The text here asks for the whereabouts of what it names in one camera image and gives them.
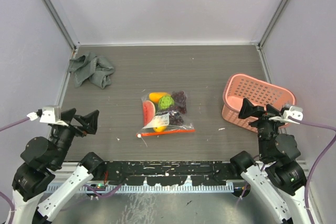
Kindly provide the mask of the watermelon slice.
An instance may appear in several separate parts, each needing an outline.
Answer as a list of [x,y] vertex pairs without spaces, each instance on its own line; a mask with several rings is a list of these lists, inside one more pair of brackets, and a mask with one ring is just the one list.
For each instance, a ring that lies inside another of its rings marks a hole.
[[150,100],[142,102],[144,126],[147,126],[154,118],[156,113],[155,104]]

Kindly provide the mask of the orange mango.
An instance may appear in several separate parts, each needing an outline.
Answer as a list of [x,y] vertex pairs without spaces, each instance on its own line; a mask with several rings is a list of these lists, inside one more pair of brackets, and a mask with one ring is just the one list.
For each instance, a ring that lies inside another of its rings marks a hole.
[[166,126],[159,126],[159,127],[154,127],[153,131],[160,133],[160,132],[164,132],[167,129],[167,125]]
[[170,94],[166,92],[152,92],[149,94],[149,100],[153,103],[158,103],[159,100],[166,95],[170,96]]

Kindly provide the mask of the dark red grape bunch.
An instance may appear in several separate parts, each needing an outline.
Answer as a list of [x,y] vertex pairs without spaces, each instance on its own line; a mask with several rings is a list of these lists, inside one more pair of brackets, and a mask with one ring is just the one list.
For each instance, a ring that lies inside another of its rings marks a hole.
[[187,109],[186,109],[187,96],[185,92],[184,91],[173,92],[171,97],[173,98],[176,106],[179,108],[179,111],[182,114],[186,114],[187,113]]

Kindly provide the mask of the clear zip top bag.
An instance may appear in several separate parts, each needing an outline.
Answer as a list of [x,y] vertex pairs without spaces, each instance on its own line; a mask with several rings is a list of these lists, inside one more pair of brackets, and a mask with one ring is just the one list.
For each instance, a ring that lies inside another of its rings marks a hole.
[[[149,94],[150,93],[144,95],[141,98],[141,102],[143,102],[145,100],[149,100]],[[173,106],[170,106],[170,108],[168,108],[166,110],[159,110],[158,103],[154,103],[154,104],[155,104],[155,108],[156,108],[155,116],[154,116],[153,120],[147,126],[144,126],[144,121],[143,121],[142,128],[136,134],[136,136],[138,138],[144,138],[144,137],[148,137],[148,136],[167,135],[167,134],[173,134],[173,133],[192,133],[192,132],[195,132],[193,122],[187,117],[187,113],[186,114],[181,113],[181,116],[183,117],[183,120],[184,120],[184,123],[183,123],[182,126],[170,125],[169,111],[170,110],[178,110],[179,111],[176,104],[174,104]],[[164,132],[157,133],[157,132],[153,131],[154,127],[166,126],[166,125],[167,125],[167,129]]]

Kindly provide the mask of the green custard apple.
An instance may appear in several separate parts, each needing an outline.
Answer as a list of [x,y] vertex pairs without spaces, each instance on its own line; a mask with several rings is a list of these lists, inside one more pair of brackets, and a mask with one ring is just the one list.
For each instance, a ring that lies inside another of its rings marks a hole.
[[159,110],[166,110],[175,104],[174,99],[170,95],[161,97],[158,101]]

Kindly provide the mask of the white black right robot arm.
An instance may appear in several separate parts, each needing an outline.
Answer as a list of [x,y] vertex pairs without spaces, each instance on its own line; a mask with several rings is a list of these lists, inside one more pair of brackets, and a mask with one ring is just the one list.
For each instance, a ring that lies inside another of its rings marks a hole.
[[242,151],[230,159],[230,172],[237,179],[243,178],[251,185],[271,211],[277,223],[318,223],[309,208],[308,180],[296,159],[301,155],[293,135],[279,133],[286,123],[299,124],[303,110],[285,106],[277,110],[272,105],[253,105],[243,99],[239,119],[255,117],[250,122],[257,129],[259,160],[265,165],[260,170],[255,159]]

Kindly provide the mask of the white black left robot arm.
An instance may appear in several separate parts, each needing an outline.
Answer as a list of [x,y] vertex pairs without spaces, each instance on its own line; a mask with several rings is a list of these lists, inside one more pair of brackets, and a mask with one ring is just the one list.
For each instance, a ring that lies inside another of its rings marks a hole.
[[99,110],[82,116],[76,114],[75,108],[61,111],[59,106],[45,106],[27,114],[25,119],[1,128],[3,131],[28,120],[39,120],[51,127],[49,138],[33,137],[21,153],[24,162],[13,178],[12,199],[1,194],[10,207],[6,223],[52,223],[82,186],[104,176],[105,161],[90,152],[52,195],[44,201],[40,200],[55,179],[54,172],[62,168],[73,139],[96,134],[98,117]]

